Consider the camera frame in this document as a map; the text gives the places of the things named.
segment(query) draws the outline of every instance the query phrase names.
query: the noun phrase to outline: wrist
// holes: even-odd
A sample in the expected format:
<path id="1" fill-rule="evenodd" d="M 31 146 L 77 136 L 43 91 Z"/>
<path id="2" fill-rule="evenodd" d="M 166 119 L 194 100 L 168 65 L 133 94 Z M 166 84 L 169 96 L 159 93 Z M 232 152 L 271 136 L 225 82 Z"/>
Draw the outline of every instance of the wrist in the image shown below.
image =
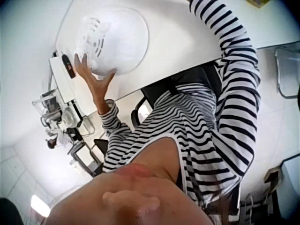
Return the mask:
<path id="1" fill-rule="evenodd" d="M 110 107 L 108 106 L 104 98 L 98 99 L 97 101 L 94 101 L 94 103 L 97 107 L 99 115 L 105 115 L 109 112 Z"/>

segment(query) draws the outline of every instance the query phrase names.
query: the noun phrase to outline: striped shirt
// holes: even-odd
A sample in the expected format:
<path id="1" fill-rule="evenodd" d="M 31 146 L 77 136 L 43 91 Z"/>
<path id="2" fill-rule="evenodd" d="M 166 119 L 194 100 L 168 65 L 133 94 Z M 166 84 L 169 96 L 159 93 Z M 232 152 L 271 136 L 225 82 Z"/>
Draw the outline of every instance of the striped shirt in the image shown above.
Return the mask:
<path id="1" fill-rule="evenodd" d="M 167 91 L 158 98 L 134 132 L 119 121 L 116 104 L 108 100 L 111 109 L 101 116 L 109 137 L 103 170 L 129 163 L 158 137 L 172 137 L 178 146 L 183 191 L 205 208 L 230 193 L 253 161 L 260 75 L 245 28 L 221 0 L 191 0 L 190 11 L 219 39 L 219 99 L 203 84 L 179 85 L 178 94 Z"/>

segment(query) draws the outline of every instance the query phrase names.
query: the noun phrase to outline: small box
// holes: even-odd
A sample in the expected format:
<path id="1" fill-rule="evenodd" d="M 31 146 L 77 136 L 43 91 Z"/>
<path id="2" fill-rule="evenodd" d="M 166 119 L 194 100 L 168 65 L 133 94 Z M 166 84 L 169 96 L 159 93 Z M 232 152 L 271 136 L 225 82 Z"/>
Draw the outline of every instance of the small box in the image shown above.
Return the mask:
<path id="1" fill-rule="evenodd" d="M 270 0 L 247 0 L 247 2 L 251 3 L 252 5 L 261 8 L 265 4 L 267 4 Z"/>

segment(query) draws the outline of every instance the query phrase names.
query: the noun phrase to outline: neck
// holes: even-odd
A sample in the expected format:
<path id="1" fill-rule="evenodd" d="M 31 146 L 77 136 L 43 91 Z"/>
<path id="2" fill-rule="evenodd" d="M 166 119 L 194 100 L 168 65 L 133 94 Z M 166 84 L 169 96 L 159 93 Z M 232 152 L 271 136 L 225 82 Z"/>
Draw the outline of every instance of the neck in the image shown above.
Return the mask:
<path id="1" fill-rule="evenodd" d="M 158 139 L 148 145 L 134 160 L 147 166 L 157 177 L 176 184 L 180 169 L 176 142 L 169 137 Z"/>

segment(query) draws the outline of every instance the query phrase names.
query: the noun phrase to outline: hand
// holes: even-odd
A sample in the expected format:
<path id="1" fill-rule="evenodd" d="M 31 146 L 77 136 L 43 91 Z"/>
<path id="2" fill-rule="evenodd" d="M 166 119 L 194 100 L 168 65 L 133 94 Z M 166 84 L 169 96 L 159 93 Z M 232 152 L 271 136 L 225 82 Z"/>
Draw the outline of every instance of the hand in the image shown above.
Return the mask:
<path id="1" fill-rule="evenodd" d="M 107 93 L 108 85 L 112 81 L 117 70 L 111 70 L 103 80 L 99 81 L 91 74 L 90 68 L 88 68 L 86 54 L 83 55 L 82 62 L 80 62 L 78 54 L 75 54 L 74 63 L 76 72 L 85 80 L 92 93 L 98 112 L 104 114 L 108 107 L 105 103 L 105 95 Z"/>

